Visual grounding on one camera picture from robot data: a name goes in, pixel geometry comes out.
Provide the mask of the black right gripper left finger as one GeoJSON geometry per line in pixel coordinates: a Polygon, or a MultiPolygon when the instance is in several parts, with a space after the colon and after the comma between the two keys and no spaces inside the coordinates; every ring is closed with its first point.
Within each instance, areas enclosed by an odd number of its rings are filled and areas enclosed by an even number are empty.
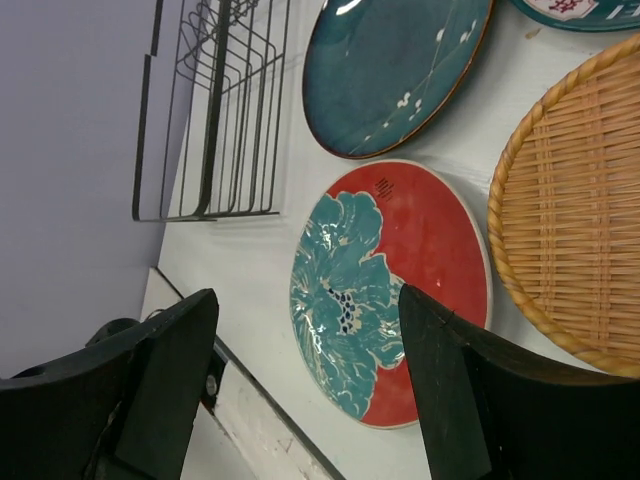
{"type": "Polygon", "coordinates": [[[211,289],[1,382],[4,479],[177,479],[205,388],[211,289]]]}

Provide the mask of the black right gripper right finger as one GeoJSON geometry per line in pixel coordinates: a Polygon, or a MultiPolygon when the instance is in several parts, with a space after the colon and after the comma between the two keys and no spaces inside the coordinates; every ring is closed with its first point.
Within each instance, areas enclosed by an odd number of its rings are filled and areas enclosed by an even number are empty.
{"type": "Polygon", "coordinates": [[[418,288],[399,320],[435,479],[635,479],[639,383],[480,328],[418,288]]]}

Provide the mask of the woven bamboo tray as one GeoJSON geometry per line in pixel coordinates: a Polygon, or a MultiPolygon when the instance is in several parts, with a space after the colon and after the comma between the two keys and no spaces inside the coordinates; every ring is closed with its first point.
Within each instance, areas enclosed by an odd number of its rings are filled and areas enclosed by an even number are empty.
{"type": "Polygon", "coordinates": [[[568,72],[496,165],[488,234],[536,329],[612,375],[639,374],[639,39],[568,72]]]}

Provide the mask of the red plate with teal flower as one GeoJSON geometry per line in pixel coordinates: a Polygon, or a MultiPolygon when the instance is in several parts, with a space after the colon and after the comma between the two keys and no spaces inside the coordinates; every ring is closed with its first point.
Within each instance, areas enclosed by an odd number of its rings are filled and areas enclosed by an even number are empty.
{"type": "Polygon", "coordinates": [[[477,326],[491,322],[485,242],[454,187],[408,160],[359,166],[321,195],[303,226],[289,311],[311,378],[367,427],[418,419],[399,322],[408,284],[477,326]]]}

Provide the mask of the black wire dish rack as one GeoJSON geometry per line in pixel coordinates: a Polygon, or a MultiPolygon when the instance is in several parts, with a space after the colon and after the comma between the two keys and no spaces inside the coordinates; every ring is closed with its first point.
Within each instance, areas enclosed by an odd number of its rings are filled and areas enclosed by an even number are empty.
{"type": "Polygon", "coordinates": [[[155,4],[143,60],[135,221],[278,213],[291,11],[288,1],[155,4]]]}

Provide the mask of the dark teal blossom plate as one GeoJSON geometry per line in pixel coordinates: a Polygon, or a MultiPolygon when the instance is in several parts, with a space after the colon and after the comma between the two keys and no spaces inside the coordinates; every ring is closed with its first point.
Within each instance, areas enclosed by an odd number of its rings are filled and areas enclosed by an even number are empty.
{"type": "Polygon", "coordinates": [[[444,107],[470,70],[492,1],[326,1],[305,54],[314,139],[342,158],[385,153],[444,107]]]}

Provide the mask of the white plate with teal rim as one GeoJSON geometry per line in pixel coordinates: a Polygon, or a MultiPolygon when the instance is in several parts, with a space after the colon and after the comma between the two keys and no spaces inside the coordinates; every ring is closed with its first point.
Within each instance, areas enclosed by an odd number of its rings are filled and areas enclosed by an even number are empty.
{"type": "Polygon", "coordinates": [[[512,0],[532,20],[556,29],[602,33],[639,29],[633,0],[512,0]]]}

